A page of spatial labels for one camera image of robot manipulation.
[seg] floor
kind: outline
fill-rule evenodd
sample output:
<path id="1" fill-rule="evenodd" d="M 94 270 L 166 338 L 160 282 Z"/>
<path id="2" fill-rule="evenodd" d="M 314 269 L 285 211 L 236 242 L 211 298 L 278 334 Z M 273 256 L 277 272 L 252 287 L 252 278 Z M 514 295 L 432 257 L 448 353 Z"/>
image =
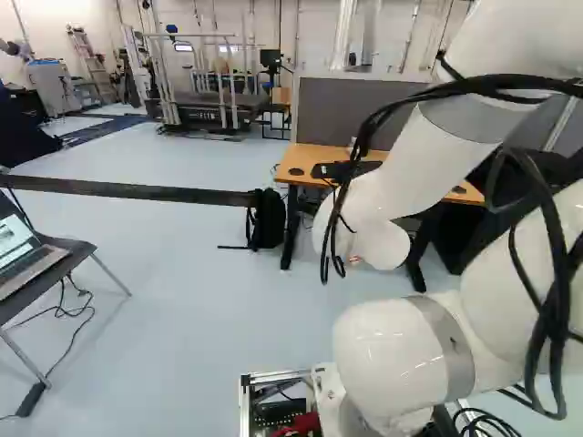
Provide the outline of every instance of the floor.
<path id="1" fill-rule="evenodd" d="M 125 110 L 117 105 L 93 113 Z M 246 190 L 272 185 L 270 169 L 286 148 L 285 142 L 254 135 L 240 143 L 162 137 L 156 127 L 131 127 L 28 162 L 15 173 Z M 279 270 L 278 250 L 217 249 L 243 242 L 241 208 L 17 194 L 40 231 L 98 245 L 99 256 L 134 297 L 126 300 L 90 261 L 75 271 L 79 285 L 95 292 L 97 315 L 54 373 L 54 388 L 33 417 L 0 422 L 3 437 L 233 437 L 239 432 L 240 374 L 331 361 L 332 325 L 345 309 L 413 293 L 402 269 L 349 269 L 346 279 L 331 274 L 324 287 L 308 231 L 286 272 Z M 432 250 L 422 268 L 431 291 L 459 285 Z M 75 293 L 68 291 L 67 304 L 76 305 Z M 52 290 L 26 314 L 56 298 Z M 47 315 L 11 332 L 46 370 L 78 323 Z M 14 412 L 33 382 L 0 344 L 0 416 Z M 577 390 L 573 384 L 566 390 L 575 412 Z M 501 395 L 483 395 L 473 404 L 508 419 L 525 435 L 567 436 L 583 429 L 576 414 L 556 424 Z"/>

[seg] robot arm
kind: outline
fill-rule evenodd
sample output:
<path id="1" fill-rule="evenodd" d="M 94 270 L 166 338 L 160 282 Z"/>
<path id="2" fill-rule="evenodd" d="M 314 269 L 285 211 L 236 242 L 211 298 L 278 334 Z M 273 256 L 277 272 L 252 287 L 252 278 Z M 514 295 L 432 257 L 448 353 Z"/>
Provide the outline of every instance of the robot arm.
<path id="1" fill-rule="evenodd" d="M 583 49 L 575 45 L 583 36 L 582 14 L 578 0 L 481 0 L 449 48 L 447 61 L 462 76 L 581 76 Z M 438 74 L 444 81 L 452 79 L 443 68 Z M 390 220 L 438 202 L 535 108 L 477 95 L 418 105 L 387 161 L 351 184 L 342 214 L 356 234 L 339 227 L 338 250 L 359 255 L 376 268 L 396 267 L 407 255 L 408 238 Z M 583 180 L 554 196 L 564 250 L 581 244 L 581 199 Z M 331 210 L 332 201 L 326 199 L 314 221 L 317 249 Z M 541 309 L 534 304 L 546 305 L 549 290 L 557 286 L 556 248 L 549 244 L 546 221 L 541 208 L 523 218 L 474 259 L 459 291 L 368 302 L 337 321 L 333 348 L 342 385 L 381 435 L 409 435 L 415 428 L 411 422 L 422 428 L 429 418 L 423 412 L 433 405 L 510 386 L 525 378 L 526 370 L 552 371 L 528 366 L 537 332 L 557 321 L 541 322 Z M 529 296 L 509 247 L 516 248 L 536 296 Z M 543 349 L 537 364 L 552 366 L 557 353 L 565 371 L 583 363 L 583 347 L 573 340 L 583 333 L 579 266 L 567 279 L 568 295 L 561 297 L 571 300 L 564 319 L 571 337 L 559 344 L 560 350 L 554 345 Z M 399 426 L 402 422 L 407 429 Z"/>
<path id="2" fill-rule="evenodd" d="M 582 13 L 583 4 L 577 0 L 481 0 L 450 45 L 447 62 L 462 76 L 583 76 L 583 46 L 577 43 L 581 35 L 574 35 L 583 33 L 576 18 Z M 438 75 L 443 82 L 453 79 L 443 68 L 438 68 Z M 515 96 L 548 94 L 515 92 Z M 417 105 L 390 158 L 352 182 L 342 214 L 356 233 L 337 229 L 337 253 L 346 259 L 358 256 L 377 269 L 401 265 L 410 242 L 390 220 L 432 207 L 535 109 L 537 105 L 478 95 Z M 314 220 L 312 241 L 317 251 L 322 250 L 332 204 L 329 196 Z"/>

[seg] laptop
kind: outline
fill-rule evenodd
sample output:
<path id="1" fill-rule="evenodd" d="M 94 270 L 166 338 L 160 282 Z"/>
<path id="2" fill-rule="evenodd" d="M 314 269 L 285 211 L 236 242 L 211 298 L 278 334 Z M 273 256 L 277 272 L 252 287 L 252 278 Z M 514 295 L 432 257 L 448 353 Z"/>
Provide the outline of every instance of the laptop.
<path id="1" fill-rule="evenodd" d="M 69 254 L 43 244 L 13 209 L 0 207 L 0 300 Z"/>

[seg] blue floor mat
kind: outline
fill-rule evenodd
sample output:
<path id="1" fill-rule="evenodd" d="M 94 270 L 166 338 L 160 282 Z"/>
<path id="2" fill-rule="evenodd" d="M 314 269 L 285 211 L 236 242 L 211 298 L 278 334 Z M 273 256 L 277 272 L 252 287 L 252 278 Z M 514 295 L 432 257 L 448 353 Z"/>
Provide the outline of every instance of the blue floor mat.
<path id="1" fill-rule="evenodd" d="M 110 118 L 110 120 L 99 125 L 86 127 L 84 129 L 62 135 L 60 138 L 63 140 L 64 147 L 75 147 L 80 144 L 87 143 L 92 139 L 101 138 L 105 135 L 113 134 L 115 132 L 119 132 L 120 130 L 127 129 L 128 127 L 139 125 L 150 120 L 148 116 L 139 115 L 101 116 L 93 114 L 82 114 L 75 117 Z"/>

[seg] laptop keyboard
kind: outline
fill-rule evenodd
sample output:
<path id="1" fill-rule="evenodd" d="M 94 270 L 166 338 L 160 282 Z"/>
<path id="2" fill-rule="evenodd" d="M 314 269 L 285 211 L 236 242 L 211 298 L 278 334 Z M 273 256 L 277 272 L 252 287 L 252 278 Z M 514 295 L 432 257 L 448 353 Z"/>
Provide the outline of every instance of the laptop keyboard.
<path id="1" fill-rule="evenodd" d="M 51 248 L 47 246 L 41 246 L 40 248 L 33 250 L 32 252 L 26 254 L 23 258 L 19 259 L 14 264 L 11 264 L 8 269 L 0 272 L 0 285 L 13 279 L 15 276 L 20 274 L 23 270 L 36 264 L 42 258 L 46 257 L 51 253 Z"/>

